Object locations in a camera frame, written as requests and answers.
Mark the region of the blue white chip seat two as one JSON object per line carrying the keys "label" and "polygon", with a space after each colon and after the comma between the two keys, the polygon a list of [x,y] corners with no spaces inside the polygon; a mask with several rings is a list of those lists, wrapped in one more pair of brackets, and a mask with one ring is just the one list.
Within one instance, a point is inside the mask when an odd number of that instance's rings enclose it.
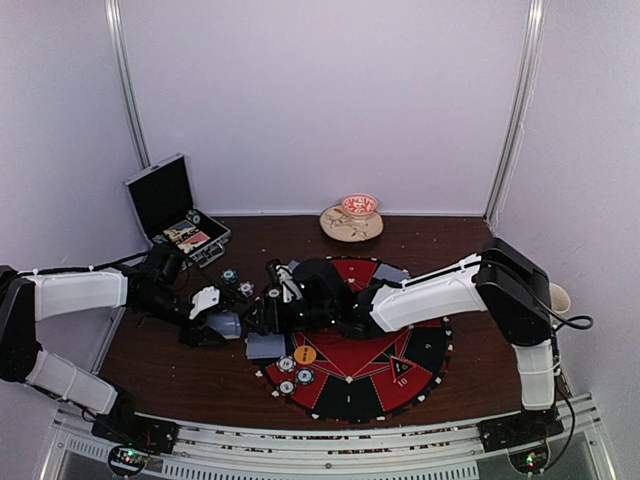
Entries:
{"label": "blue white chip seat two", "polygon": [[292,356],[283,356],[276,362],[276,366],[281,373],[291,373],[296,370],[297,362]]}

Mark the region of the green poker chip stack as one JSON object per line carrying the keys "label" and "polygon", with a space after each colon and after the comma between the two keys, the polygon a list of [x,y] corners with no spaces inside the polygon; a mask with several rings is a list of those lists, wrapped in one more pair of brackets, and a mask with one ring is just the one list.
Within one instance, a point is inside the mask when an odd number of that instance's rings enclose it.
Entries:
{"label": "green poker chip stack", "polygon": [[226,285],[233,285],[238,281],[238,273],[234,269],[226,269],[221,273],[221,279]]}

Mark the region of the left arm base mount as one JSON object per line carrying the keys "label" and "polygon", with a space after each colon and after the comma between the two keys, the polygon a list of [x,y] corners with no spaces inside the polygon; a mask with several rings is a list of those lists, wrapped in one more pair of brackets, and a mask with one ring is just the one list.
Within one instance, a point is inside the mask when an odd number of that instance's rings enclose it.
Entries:
{"label": "left arm base mount", "polygon": [[91,419],[93,436],[124,444],[152,454],[171,454],[179,432],[177,423],[138,415],[134,396],[118,390],[115,403],[107,414],[82,408]]}

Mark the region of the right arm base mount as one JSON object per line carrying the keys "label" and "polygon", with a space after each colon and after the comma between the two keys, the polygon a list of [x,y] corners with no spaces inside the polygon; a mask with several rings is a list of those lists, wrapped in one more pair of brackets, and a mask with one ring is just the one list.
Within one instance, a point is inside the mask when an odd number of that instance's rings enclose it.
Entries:
{"label": "right arm base mount", "polygon": [[522,409],[515,414],[483,420],[477,428],[485,452],[543,441],[564,432],[556,406],[546,410]]}

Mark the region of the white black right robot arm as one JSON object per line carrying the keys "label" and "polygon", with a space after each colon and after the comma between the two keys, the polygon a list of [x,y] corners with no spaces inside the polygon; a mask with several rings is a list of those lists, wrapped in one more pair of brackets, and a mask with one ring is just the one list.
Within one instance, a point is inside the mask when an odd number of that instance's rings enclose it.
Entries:
{"label": "white black right robot arm", "polygon": [[535,440],[551,424],[557,349],[550,282],[543,269],[500,238],[462,260],[413,278],[373,276],[369,285],[345,279],[329,259],[289,268],[267,266],[272,281],[242,315],[260,335],[331,329],[372,340],[422,321],[486,312],[512,346],[523,412],[513,419],[519,440]]}

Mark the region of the black hundred chip seat two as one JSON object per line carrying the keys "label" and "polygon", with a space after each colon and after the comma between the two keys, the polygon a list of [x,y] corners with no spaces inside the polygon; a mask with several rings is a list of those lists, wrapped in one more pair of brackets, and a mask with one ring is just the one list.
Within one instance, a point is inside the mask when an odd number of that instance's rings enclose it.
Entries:
{"label": "black hundred chip seat two", "polygon": [[296,391],[296,382],[293,380],[283,380],[281,382],[278,383],[278,391],[282,394],[282,395],[286,395],[286,396],[290,396],[292,394],[295,393]]}

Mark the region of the blue playing card deck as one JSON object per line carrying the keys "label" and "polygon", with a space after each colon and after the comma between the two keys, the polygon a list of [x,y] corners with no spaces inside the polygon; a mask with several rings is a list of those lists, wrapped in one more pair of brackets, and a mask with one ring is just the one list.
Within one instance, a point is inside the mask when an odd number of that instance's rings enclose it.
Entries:
{"label": "blue playing card deck", "polygon": [[227,310],[209,314],[206,317],[206,325],[226,340],[237,340],[242,337],[239,315],[233,311]]}

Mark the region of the dealt blue playing card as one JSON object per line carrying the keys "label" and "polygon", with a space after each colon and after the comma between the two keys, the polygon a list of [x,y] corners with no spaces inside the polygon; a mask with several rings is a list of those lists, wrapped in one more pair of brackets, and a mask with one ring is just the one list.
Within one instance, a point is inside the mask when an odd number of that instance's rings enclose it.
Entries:
{"label": "dealt blue playing card", "polygon": [[410,278],[410,274],[406,269],[399,269],[386,263],[378,265],[373,278],[378,281],[387,281],[392,283],[400,283]]}

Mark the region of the blue white poker chip stack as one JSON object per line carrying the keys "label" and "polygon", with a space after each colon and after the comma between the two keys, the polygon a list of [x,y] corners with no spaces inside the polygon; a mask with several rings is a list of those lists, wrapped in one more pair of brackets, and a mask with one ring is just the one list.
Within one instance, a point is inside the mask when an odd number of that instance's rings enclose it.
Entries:
{"label": "blue white poker chip stack", "polygon": [[244,298],[250,298],[254,294],[255,286],[252,282],[245,281],[238,285],[237,290]]}

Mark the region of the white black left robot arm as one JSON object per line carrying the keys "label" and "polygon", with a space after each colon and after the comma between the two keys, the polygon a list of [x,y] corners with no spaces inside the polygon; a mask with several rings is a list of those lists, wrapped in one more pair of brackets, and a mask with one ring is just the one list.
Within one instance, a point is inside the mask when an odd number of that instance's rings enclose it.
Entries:
{"label": "white black left robot arm", "polygon": [[137,442],[144,424],[125,391],[45,350],[38,322],[68,313],[128,307],[178,326],[182,343],[223,346],[226,338],[208,326],[208,314],[226,309],[241,295],[214,280],[191,297],[171,290],[188,256],[155,247],[121,260],[86,267],[17,271],[1,268],[1,378],[30,385],[70,401],[96,416],[123,444]]}

